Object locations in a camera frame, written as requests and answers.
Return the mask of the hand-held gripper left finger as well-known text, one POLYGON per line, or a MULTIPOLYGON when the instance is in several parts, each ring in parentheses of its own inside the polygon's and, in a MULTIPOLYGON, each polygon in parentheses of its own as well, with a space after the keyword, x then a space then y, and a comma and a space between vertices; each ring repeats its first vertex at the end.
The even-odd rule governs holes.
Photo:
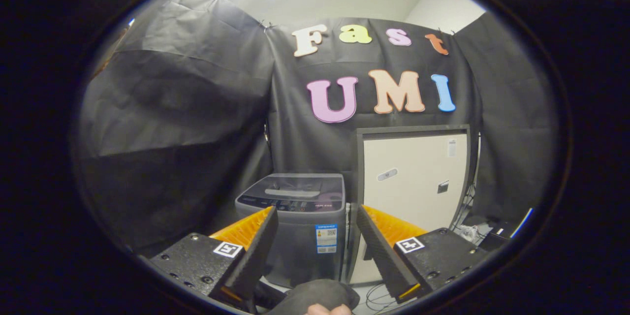
POLYGON ((205 301, 254 308, 254 291, 279 227, 270 206, 211 236, 191 233, 140 260, 167 281, 205 301))

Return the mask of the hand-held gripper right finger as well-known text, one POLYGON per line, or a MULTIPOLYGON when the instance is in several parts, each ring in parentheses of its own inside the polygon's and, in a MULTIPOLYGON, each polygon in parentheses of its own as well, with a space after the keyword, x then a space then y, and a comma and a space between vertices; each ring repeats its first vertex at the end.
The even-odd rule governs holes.
POLYGON ((489 255, 449 228, 425 231, 366 205, 358 207, 356 226, 398 304, 452 285, 489 255))

